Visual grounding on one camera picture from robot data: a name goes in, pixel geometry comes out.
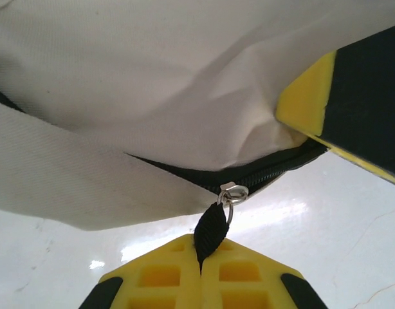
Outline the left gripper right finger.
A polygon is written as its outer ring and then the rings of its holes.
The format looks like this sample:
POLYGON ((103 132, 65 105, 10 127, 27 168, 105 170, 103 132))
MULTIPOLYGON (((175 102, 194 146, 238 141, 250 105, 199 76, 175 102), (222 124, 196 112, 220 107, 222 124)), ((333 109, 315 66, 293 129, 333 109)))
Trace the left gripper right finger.
POLYGON ((225 239, 203 263, 202 308, 326 308, 302 274, 225 239))

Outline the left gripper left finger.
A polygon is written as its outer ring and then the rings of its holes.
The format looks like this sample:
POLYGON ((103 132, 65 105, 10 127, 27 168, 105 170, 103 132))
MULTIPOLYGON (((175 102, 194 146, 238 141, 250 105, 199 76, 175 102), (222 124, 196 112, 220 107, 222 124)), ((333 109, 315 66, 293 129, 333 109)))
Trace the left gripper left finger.
POLYGON ((191 234, 104 274, 81 308, 201 308, 201 276, 191 234))

